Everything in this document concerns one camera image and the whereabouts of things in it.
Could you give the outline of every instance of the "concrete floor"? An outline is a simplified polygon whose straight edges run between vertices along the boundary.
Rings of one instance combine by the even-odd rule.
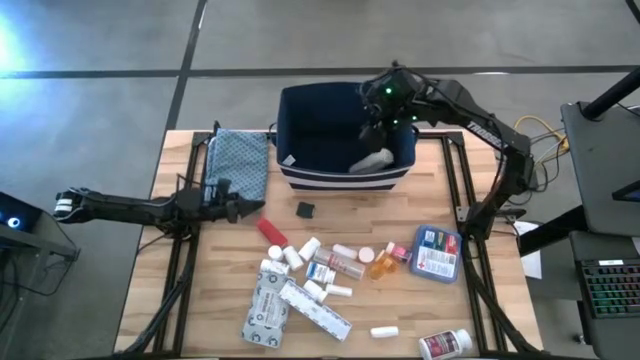
[[[180,69],[196,5],[0,0],[0,71]],[[421,67],[629,65],[640,60],[638,26],[620,0],[209,0],[193,68],[370,67],[392,59]],[[591,100],[624,76],[452,73],[442,77],[460,80],[504,122],[534,114],[558,128],[562,103]],[[208,129],[214,119],[229,128],[265,128],[283,87],[365,78],[192,78],[176,128]],[[11,154],[0,157],[0,190],[48,210],[69,186],[148,197],[176,83],[0,80],[0,152]],[[640,103],[640,94],[626,103]],[[543,132],[534,124],[522,131]],[[580,203],[569,156],[560,171],[526,205],[526,219],[546,221]],[[82,256],[55,296],[28,297],[14,357],[112,350],[140,227],[94,221],[66,229]],[[530,285],[545,348],[593,356],[572,343],[580,332],[575,303],[550,299],[550,286]],[[559,309],[568,315],[558,316]]]

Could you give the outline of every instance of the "wooden table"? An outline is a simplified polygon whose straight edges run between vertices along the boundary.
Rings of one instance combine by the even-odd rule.
[[[193,131],[167,133],[153,196],[166,196],[174,191],[175,174],[184,174],[186,170],[192,135]],[[482,199],[495,174],[494,154],[470,134],[465,133],[465,142],[477,196]],[[420,224],[455,231],[442,146],[438,141],[422,140],[416,152],[415,166],[390,192],[296,192],[280,173],[272,147],[267,204],[263,214],[297,249],[311,236],[320,239],[325,247],[340,243],[354,248],[372,246],[382,249],[388,241],[410,246]],[[458,157],[455,155],[454,152],[457,166]],[[459,188],[464,189],[460,174],[457,179]],[[313,219],[301,219],[295,215],[300,201],[316,205]],[[256,285],[260,261],[267,257],[269,246],[255,228],[256,219],[257,216],[251,216],[239,224],[226,221],[204,224],[183,356],[416,357],[419,356],[417,339],[420,337],[462,328],[474,337],[462,269],[454,284],[445,285],[413,276],[403,268],[399,273],[375,282],[366,277],[361,281],[342,274],[336,277],[337,285],[353,288],[351,298],[330,295],[325,300],[325,304],[353,325],[342,343],[296,311],[289,316],[279,349],[244,341],[240,331]],[[497,223],[494,229],[509,231],[510,228]],[[145,228],[141,244],[158,235],[158,230]],[[487,247],[500,305],[527,340],[542,348],[514,237],[494,233]],[[130,345],[156,312],[162,297],[170,249],[170,241],[161,240],[137,257],[116,350]],[[304,283],[304,270],[294,275],[299,285]],[[492,331],[486,309],[483,318],[491,344]],[[175,317],[170,317],[165,347],[171,346],[173,321]],[[371,339],[369,329],[377,326],[398,326],[400,336]]]

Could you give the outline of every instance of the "keyboard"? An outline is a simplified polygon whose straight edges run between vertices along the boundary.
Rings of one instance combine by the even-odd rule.
[[[594,318],[640,317],[640,259],[587,260],[577,265]]]

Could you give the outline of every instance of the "navy blue bin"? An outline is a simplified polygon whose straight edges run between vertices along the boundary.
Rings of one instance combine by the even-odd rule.
[[[360,83],[334,82],[282,90],[277,123],[277,161],[294,189],[389,190],[415,163],[416,137],[405,127],[389,136],[394,163],[374,174],[352,175],[349,167],[369,151],[358,140],[368,119]]]

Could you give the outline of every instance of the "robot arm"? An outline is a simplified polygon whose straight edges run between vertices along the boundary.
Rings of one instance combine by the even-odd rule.
[[[375,79],[363,83],[360,95],[371,121],[360,138],[372,151],[386,142],[386,134],[399,127],[427,121],[466,128],[501,153],[504,171],[482,203],[469,209],[465,234],[487,239],[498,209],[512,195],[530,188],[534,161],[529,138],[480,108],[469,91],[455,80],[428,79],[397,63]]]
[[[216,195],[205,203],[202,189],[183,188],[169,197],[151,200],[104,195],[86,188],[69,188],[56,196],[54,218],[65,224],[93,219],[156,226],[165,234],[186,235],[190,224],[226,218],[238,221],[264,206],[264,201],[251,201],[237,193],[229,193],[228,180],[220,180]]]

